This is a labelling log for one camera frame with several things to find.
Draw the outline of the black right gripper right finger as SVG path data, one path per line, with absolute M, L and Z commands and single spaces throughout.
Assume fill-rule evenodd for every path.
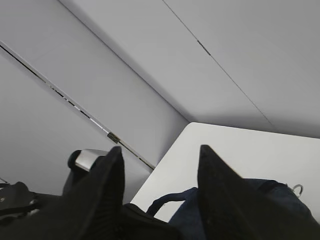
M 198 207 L 208 240 L 318 240 L 320 225 L 255 190 L 201 145 Z

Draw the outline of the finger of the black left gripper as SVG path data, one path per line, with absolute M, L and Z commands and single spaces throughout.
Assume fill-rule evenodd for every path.
M 127 203 L 122 206 L 123 240 L 179 240 L 180 232 L 167 222 Z

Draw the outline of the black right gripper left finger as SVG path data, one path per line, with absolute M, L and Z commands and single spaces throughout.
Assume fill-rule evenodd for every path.
M 46 240 L 117 240 L 125 170 L 122 149 L 113 147 L 49 210 Z

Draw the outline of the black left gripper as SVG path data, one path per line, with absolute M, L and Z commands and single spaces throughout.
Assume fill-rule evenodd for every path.
M 0 228 L 2 240 L 79 240 L 83 236 L 83 187 L 80 183 L 53 199 L 43 198 L 34 205 L 1 210 L 1 214 L 32 215 L 12 220 Z

